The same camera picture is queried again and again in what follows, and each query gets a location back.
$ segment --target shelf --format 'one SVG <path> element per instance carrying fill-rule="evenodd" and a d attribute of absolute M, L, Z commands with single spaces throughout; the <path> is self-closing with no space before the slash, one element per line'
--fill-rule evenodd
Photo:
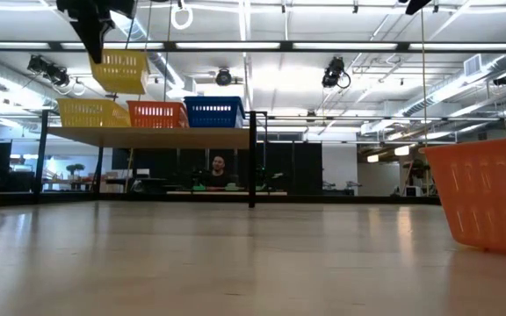
<path fill-rule="evenodd" d="M 249 148 L 249 129 L 241 128 L 49 127 L 48 133 L 97 147 Z"/>

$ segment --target light wood floor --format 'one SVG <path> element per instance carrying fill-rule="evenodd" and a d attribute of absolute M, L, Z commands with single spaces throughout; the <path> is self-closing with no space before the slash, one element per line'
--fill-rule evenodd
<path fill-rule="evenodd" d="M 506 315 L 506 256 L 435 206 L 0 209 L 0 316 L 43 315 Z"/>

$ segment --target yellow basket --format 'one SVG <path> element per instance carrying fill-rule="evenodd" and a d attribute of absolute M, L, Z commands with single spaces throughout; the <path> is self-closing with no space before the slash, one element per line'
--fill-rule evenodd
<path fill-rule="evenodd" d="M 130 127 L 130 114 L 111 100 L 58 99 L 63 127 Z"/>
<path fill-rule="evenodd" d="M 105 49 L 103 62 L 96 64 L 92 58 L 91 72 L 103 88 L 109 92 L 146 94 L 148 84 L 148 57 L 145 53 Z"/>

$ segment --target metal pole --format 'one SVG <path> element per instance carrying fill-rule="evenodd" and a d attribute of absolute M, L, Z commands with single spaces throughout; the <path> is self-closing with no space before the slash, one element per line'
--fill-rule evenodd
<path fill-rule="evenodd" d="M 249 208 L 255 207 L 256 202 L 256 173 L 257 173 L 257 113 L 249 114 Z"/>
<path fill-rule="evenodd" d="M 42 127 L 40 130 L 39 158 L 36 161 L 36 178 L 33 184 L 33 193 L 35 203 L 39 202 L 40 192 L 42 191 L 42 171 L 44 169 L 44 153 L 46 152 L 46 138 L 48 136 L 48 113 L 49 110 L 42 111 Z"/>
<path fill-rule="evenodd" d="M 98 158 L 97 158 L 97 166 L 95 167 L 95 177 L 93 184 L 93 194 L 95 194 L 95 198 L 99 198 L 99 193 L 101 192 L 101 169 L 103 168 L 103 146 L 98 148 Z"/>

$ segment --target plastic basket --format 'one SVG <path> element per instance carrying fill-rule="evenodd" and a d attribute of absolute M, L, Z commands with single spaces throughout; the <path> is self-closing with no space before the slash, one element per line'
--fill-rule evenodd
<path fill-rule="evenodd" d="M 58 99 L 64 127 L 130 127 L 130 114 L 111 100 Z"/>
<path fill-rule="evenodd" d="M 93 78 L 109 92 L 145 94 L 148 84 L 148 57 L 132 50 L 103 50 L 103 62 L 89 58 Z"/>
<path fill-rule="evenodd" d="M 181 102 L 127 102 L 132 127 L 189 127 L 186 109 Z"/>
<path fill-rule="evenodd" d="M 191 127 L 243 127 L 240 97 L 186 97 L 184 103 Z"/>
<path fill-rule="evenodd" d="M 454 240 L 506 252 L 506 139 L 425 149 Z"/>

